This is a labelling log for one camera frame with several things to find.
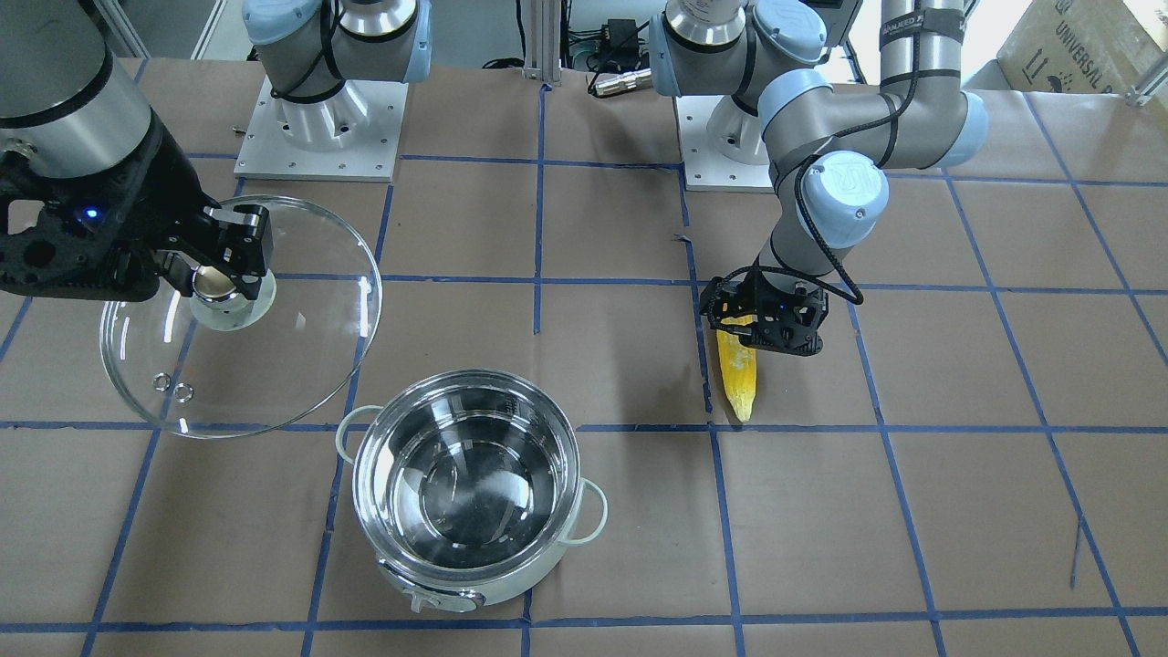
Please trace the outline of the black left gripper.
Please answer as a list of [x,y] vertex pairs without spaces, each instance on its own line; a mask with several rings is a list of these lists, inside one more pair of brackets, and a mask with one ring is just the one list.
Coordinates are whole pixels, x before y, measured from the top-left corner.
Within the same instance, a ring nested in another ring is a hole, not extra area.
[[712,278],[698,296],[698,311],[709,328],[739,343],[821,343],[819,328],[829,314],[829,300],[822,288],[797,283],[788,292],[748,270],[741,282]]

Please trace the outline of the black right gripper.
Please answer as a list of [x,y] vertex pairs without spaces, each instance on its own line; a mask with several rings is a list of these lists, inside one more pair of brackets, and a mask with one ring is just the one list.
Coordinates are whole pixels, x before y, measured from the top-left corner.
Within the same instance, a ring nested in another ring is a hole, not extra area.
[[[183,297],[202,267],[202,297],[258,300],[274,248],[266,205],[218,202],[202,191],[196,170],[162,123],[152,123],[128,166],[128,217],[120,236],[142,253],[154,275]],[[206,265],[200,240],[218,230]]]

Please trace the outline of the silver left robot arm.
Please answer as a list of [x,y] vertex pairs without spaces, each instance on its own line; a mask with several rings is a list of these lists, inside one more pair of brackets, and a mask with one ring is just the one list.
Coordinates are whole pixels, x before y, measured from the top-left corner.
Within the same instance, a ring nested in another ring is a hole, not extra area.
[[781,205],[755,262],[702,292],[710,328],[814,355],[829,295],[862,303],[842,262],[887,208],[885,171],[967,162],[986,140],[983,101],[961,89],[965,32],[961,1],[884,1],[880,88],[837,94],[815,68],[827,27],[801,1],[669,1],[651,18],[655,90],[746,108]]

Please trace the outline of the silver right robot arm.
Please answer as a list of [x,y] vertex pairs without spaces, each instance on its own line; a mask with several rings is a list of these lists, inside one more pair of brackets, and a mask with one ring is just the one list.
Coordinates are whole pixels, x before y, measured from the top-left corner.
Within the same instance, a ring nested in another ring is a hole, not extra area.
[[297,148],[359,134],[359,79],[427,78],[427,1],[5,1],[5,292],[146,302],[167,284],[216,310],[274,295],[266,205],[208,195],[118,62],[213,54],[232,7],[228,42],[259,56]]

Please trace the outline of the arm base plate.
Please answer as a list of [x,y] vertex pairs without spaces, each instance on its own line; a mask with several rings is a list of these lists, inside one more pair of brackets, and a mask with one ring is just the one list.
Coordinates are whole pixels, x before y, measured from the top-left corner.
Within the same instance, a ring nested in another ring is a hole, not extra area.
[[776,191],[757,117],[743,112],[729,96],[684,96],[675,108],[687,191]]
[[347,79],[317,104],[276,99],[264,79],[235,173],[246,179],[390,184],[408,84]]

